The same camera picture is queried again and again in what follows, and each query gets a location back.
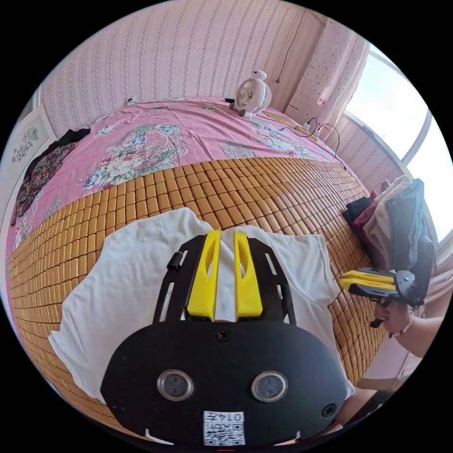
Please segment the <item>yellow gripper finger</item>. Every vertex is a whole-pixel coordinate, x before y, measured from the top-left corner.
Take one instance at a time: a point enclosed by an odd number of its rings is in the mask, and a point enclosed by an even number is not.
[[[259,318],[263,312],[247,234],[240,232],[235,232],[235,303],[236,321]]]
[[[220,230],[209,231],[206,234],[187,305],[187,311],[191,316],[209,318],[211,321],[215,318],[219,251]]]
[[[369,274],[367,272],[360,272],[358,270],[350,270],[340,275],[340,285],[349,291],[353,284],[365,285],[373,288],[396,290],[394,285],[394,278],[390,276]]]

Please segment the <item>wall decoration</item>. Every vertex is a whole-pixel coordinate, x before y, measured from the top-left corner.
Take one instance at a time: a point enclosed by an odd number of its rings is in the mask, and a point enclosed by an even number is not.
[[[37,142],[38,129],[36,127],[29,127],[22,136],[23,143],[20,144],[19,148],[14,148],[11,162],[20,162],[26,155],[28,150],[33,146],[33,142]]]

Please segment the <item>screw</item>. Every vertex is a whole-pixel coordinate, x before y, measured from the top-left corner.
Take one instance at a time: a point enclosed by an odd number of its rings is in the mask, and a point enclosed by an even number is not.
[[[331,403],[331,404],[328,404],[322,411],[321,411],[321,415],[323,417],[330,417],[331,415],[333,415],[336,411],[336,404],[334,403]]]
[[[219,330],[216,332],[216,339],[218,341],[228,341],[230,339],[231,335],[227,330]]]

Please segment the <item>person's hand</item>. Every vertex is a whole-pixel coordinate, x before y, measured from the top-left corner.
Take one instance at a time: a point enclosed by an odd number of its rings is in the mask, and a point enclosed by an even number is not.
[[[374,316],[384,320],[382,325],[388,333],[395,334],[407,326],[410,319],[409,306],[404,302],[392,301],[384,308],[380,303],[376,303]]]

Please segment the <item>electrical outlet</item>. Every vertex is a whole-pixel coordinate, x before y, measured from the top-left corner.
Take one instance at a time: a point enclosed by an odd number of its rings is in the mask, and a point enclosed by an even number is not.
[[[304,134],[305,136],[309,135],[310,132],[305,130],[302,126],[296,126],[294,128],[297,132],[300,132],[301,134]]]
[[[134,102],[137,102],[137,100],[136,100],[136,95],[135,95],[135,94],[132,95],[132,96],[128,96],[127,98],[124,99],[124,104],[125,104],[126,106],[128,106],[128,105],[133,105]]]

